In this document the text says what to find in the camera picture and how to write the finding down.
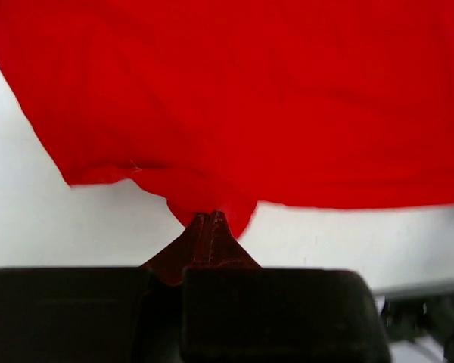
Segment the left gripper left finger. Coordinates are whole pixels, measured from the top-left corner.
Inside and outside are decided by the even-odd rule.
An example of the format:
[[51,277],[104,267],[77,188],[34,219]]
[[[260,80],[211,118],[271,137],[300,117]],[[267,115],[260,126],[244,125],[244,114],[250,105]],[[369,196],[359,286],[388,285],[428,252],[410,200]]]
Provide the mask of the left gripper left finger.
[[205,214],[141,267],[0,268],[0,362],[178,362]]

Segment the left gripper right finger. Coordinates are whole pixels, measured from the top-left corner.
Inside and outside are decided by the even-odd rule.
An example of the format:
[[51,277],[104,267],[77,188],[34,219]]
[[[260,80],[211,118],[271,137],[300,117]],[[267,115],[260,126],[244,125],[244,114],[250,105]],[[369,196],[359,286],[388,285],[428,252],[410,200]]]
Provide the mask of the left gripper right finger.
[[248,268],[225,216],[206,218],[182,284],[185,362],[389,362],[374,298],[354,271]]

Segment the red t-shirt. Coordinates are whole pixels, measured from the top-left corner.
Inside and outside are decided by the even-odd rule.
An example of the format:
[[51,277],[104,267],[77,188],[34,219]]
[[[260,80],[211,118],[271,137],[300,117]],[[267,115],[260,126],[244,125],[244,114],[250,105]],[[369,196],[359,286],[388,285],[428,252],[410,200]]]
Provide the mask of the red t-shirt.
[[454,1],[0,1],[0,70],[66,183],[183,224],[454,203]]

